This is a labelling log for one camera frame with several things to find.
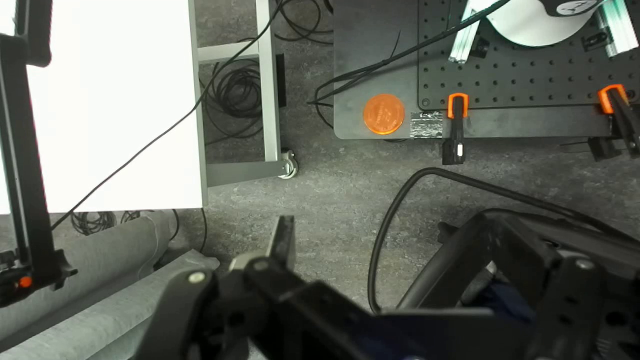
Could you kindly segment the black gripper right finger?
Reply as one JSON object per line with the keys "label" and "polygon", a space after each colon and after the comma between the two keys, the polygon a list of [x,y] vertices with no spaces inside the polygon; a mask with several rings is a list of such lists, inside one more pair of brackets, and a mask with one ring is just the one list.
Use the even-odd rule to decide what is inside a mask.
{"label": "black gripper right finger", "polygon": [[639,259],[616,240],[567,247],[568,231],[538,231],[509,213],[478,213],[454,227],[401,300],[401,308],[450,308],[495,263],[535,310],[528,355],[639,360]]}

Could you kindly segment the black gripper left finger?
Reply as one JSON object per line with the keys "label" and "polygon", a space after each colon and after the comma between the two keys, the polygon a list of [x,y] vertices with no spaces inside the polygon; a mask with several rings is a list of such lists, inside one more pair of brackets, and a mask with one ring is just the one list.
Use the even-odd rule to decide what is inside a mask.
{"label": "black gripper left finger", "polygon": [[367,311],[297,275],[294,241],[294,217],[281,216],[268,249],[238,256],[226,275],[174,275],[132,360],[243,360],[251,344],[273,360],[367,360],[350,327]]}

